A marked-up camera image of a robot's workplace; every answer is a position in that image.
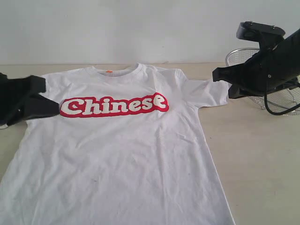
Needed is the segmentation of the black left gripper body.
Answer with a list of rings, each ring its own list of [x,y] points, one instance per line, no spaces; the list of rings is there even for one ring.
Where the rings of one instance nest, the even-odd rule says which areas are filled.
[[[30,93],[30,77],[9,79],[0,74],[0,125],[9,127],[23,120],[24,103]]]

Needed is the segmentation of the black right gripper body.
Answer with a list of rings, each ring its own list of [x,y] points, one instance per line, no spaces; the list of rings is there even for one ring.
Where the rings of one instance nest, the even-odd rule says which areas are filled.
[[[236,51],[236,64],[248,62],[245,81],[238,86],[251,93],[251,96],[263,96],[281,89],[286,83],[282,71],[282,60],[276,48],[241,48]]]

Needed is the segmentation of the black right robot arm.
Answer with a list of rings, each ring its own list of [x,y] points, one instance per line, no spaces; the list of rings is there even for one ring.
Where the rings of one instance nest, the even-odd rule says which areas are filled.
[[[300,86],[300,31],[273,48],[261,49],[241,64],[218,67],[212,72],[215,82],[230,83],[229,98],[263,96]]]

